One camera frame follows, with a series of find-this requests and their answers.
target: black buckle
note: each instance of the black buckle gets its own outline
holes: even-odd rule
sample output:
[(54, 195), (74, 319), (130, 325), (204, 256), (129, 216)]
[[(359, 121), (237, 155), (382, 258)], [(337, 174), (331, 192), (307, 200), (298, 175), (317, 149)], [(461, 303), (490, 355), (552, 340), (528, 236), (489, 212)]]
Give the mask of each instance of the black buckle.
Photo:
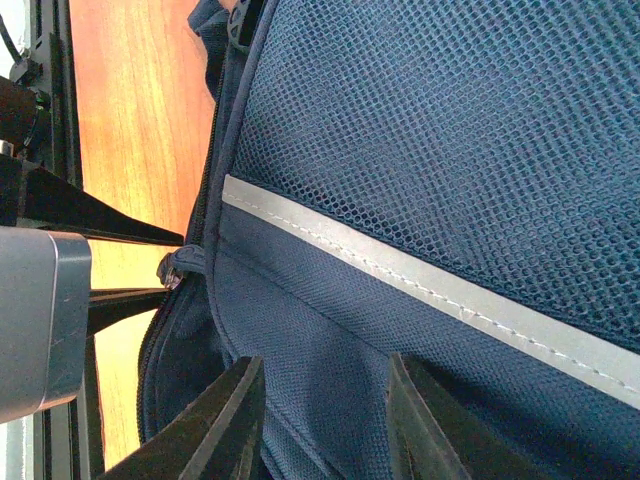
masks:
[(264, 2), (265, 0), (238, 0), (229, 15), (229, 42), (244, 54), (249, 53)]

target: stitching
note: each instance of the stitching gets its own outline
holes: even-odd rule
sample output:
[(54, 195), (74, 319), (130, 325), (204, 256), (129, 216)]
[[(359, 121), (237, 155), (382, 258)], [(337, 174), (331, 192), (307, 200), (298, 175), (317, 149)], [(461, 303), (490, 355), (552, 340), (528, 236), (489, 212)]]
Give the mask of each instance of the stitching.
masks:
[(439, 293), (420, 285), (420, 283), (418, 283), (418, 282), (416, 282), (414, 280), (411, 280), (410, 278), (407, 278), (404, 275), (401, 275), (401, 274), (391, 270), (390, 268), (383, 267), (382, 265), (379, 265), (376, 262), (374, 262), (372, 260), (369, 260), (366, 257), (362, 257), (362, 256), (358, 255), (357, 253), (352, 252), (351, 250), (349, 250), (347, 248), (344, 248), (342, 245), (334, 242), (333, 240), (331, 240), (331, 239), (329, 239), (329, 238), (327, 238), (327, 237), (325, 237), (323, 235), (320, 235), (320, 234), (318, 234), (318, 233), (316, 233), (316, 232), (314, 232), (312, 230), (309, 230), (308, 228), (305, 228), (305, 227), (302, 227), (302, 226), (300, 226), (300, 225), (298, 225), (296, 223), (293, 223), (290, 220), (287, 220), (286, 218), (281, 217), (280, 215), (276, 215), (275, 213), (271, 213), (271, 212), (269, 212), (267, 210), (264, 210), (264, 209), (260, 208), (259, 206), (254, 205), (253, 203), (247, 202), (246, 200), (243, 200), (242, 198), (236, 197), (235, 195), (232, 195), (230, 193), (223, 192), (222, 195), (224, 197), (228, 197), (228, 198), (230, 198), (232, 200), (236, 200), (236, 201), (238, 201), (238, 202), (240, 202), (240, 203), (242, 203), (244, 205), (247, 205), (248, 207), (251, 207), (254, 210), (258, 210), (259, 212), (262, 212), (265, 215), (268, 215), (269, 217), (272, 217), (273, 219), (278, 220), (279, 222), (282, 222), (282, 223), (284, 223), (286, 225), (289, 225), (291, 228), (294, 228), (296, 230), (300, 230), (302, 233), (305, 233), (305, 234), (315, 238), (316, 240), (319, 240), (320, 242), (332, 247), (333, 249), (338, 250), (343, 255), (345, 255), (347, 257), (351, 257), (351, 258), (359, 261), (360, 263), (364, 263), (365, 265), (367, 265), (368, 267), (370, 267), (370, 268), (372, 268), (374, 270), (378, 270), (378, 271), (384, 273), (387, 276), (390, 276), (390, 277), (392, 277), (392, 278), (394, 278), (396, 280), (399, 280), (402, 283), (404, 283), (405, 285), (408, 285), (409, 287), (411, 287), (411, 288), (413, 288), (415, 290), (418, 290), (420, 292), (426, 293), (430, 297), (433, 297), (433, 298), (438, 299), (438, 300), (440, 300), (442, 302), (448, 303), (449, 305), (453, 305), (454, 307), (456, 307), (456, 308), (458, 308), (460, 310), (461, 317), (465, 313), (466, 314), (470, 314), (471, 318), (473, 318), (473, 317), (479, 318), (480, 320), (485, 321), (486, 323), (488, 323), (489, 325), (492, 325), (493, 327), (497, 328), (498, 330), (506, 332), (509, 335), (512, 335), (514, 337), (526, 340), (531, 345), (534, 345), (534, 346), (536, 346), (538, 348), (542, 348), (544, 350), (547, 350), (548, 352), (552, 353), (556, 357), (562, 358), (563, 360), (571, 362), (572, 364), (574, 364), (574, 365), (576, 365), (576, 366), (588, 371), (589, 373), (592, 373), (594, 375), (597, 375), (599, 377), (605, 378), (606, 380), (609, 380), (609, 381), (613, 382), (618, 387), (622, 387), (623, 389), (625, 389), (625, 390), (627, 390), (627, 391), (629, 391), (631, 393), (634, 393), (636, 395), (640, 395), (640, 391), (636, 390), (631, 385), (627, 385), (622, 380), (620, 380), (620, 379), (618, 379), (616, 377), (613, 377), (611, 375), (608, 375), (608, 374), (606, 374), (604, 372), (601, 372), (596, 368), (593, 368), (593, 367), (591, 367), (591, 366), (589, 366), (589, 365), (587, 365), (585, 363), (582, 363), (580, 360), (577, 360), (575, 358), (571, 358), (570, 356), (565, 355), (564, 353), (559, 352), (558, 350), (556, 350), (554, 348), (548, 347), (547, 345), (544, 345), (543, 343), (540, 343), (540, 342), (536, 341), (533, 338), (527, 337), (526, 335), (523, 335), (523, 334), (515, 331), (514, 329), (512, 329), (510, 327), (502, 325), (501, 323), (496, 322), (495, 320), (492, 320), (491, 318), (486, 317), (486, 316), (482, 315), (479, 312), (476, 312), (476, 311), (474, 311), (474, 310), (472, 310), (470, 308), (465, 307), (464, 305), (461, 305), (461, 304), (459, 304), (457, 302), (454, 302), (454, 301), (450, 300), (449, 298), (445, 297), (444, 295), (440, 295)]

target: blue fabric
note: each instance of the blue fabric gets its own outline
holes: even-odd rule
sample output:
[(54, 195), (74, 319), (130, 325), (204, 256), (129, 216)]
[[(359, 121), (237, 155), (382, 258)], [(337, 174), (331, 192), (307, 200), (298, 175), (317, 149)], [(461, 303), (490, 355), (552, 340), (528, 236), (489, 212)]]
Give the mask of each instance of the blue fabric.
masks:
[(554, 476), (640, 472), (633, 408), (226, 205), (214, 281), (223, 344), (234, 358), (264, 356), (277, 420), (265, 426), (266, 458), (282, 478), (389, 477), (394, 351), (427, 360), (458, 401)]
[(281, 0), (233, 174), (640, 352), (638, 8)]

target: zipper pull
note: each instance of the zipper pull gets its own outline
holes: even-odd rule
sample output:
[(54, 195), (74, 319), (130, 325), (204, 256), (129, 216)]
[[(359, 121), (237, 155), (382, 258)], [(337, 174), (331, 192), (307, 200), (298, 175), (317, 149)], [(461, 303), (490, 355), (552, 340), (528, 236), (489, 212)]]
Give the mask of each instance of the zipper pull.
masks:
[(204, 250), (198, 245), (185, 245), (167, 253), (160, 261), (156, 275), (165, 288), (173, 290), (189, 272), (204, 275)]

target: zipper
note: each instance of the zipper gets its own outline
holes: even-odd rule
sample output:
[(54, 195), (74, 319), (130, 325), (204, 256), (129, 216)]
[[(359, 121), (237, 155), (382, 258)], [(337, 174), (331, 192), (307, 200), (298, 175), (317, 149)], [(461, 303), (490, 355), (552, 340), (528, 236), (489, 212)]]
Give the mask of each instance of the zipper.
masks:
[[(218, 110), (220, 106), (220, 98), (222, 95), (222, 83), (224, 82), (224, 73), (226, 67), (226, 55), (224, 60), (222, 61), (222, 67), (220, 69), (220, 79), (218, 80), (218, 86), (216, 89), (216, 98), (218, 101), (216, 102), (216, 106), (213, 110), (213, 124), (211, 126), (211, 135), (209, 137), (209, 149), (207, 150), (207, 158), (204, 164), (204, 170), (202, 172), (202, 184), (200, 185), (200, 191), (198, 192), (198, 198), (196, 200), (195, 207), (195, 215), (194, 215), (194, 231), (192, 243), (195, 245), (200, 245), (202, 242), (202, 236), (204, 234), (204, 217), (207, 213), (207, 199), (209, 196), (209, 178), (211, 176), (211, 170), (213, 169), (213, 144), (215, 140), (215, 132), (216, 132), (216, 124), (218, 121)], [(175, 303), (175, 299), (180, 295), (182, 291), (182, 287), (184, 282), (181, 281), (182, 278), (178, 279), (176, 282), (174, 280), (172, 286), (173, 289), (167, 292), (167, 295), (164, 297), (156, 314), (153, 316), (151, 323), (149, 324), (149, 328), (142, 339), (142, 344), (140, 346), (140, 354), (138, 356), (138, 391), (136, 397), (136, 417), (138, 423), (138, 439), (140, 440), (140, 444), (143, 444), (145, 441), (144, 435), (144, 425), (142, 420), (142, 389), (144, 386), (144, 378), (147, 373), (147, 368), (149, 367), (149, 362), (151, 360), (151, 352), (153, 351), (153, 347), (158, 341), (158, 337), (160, 336), (160, 332), (162, 331), (164, 325), (171, 314), (171, 309), (173, 304)]]

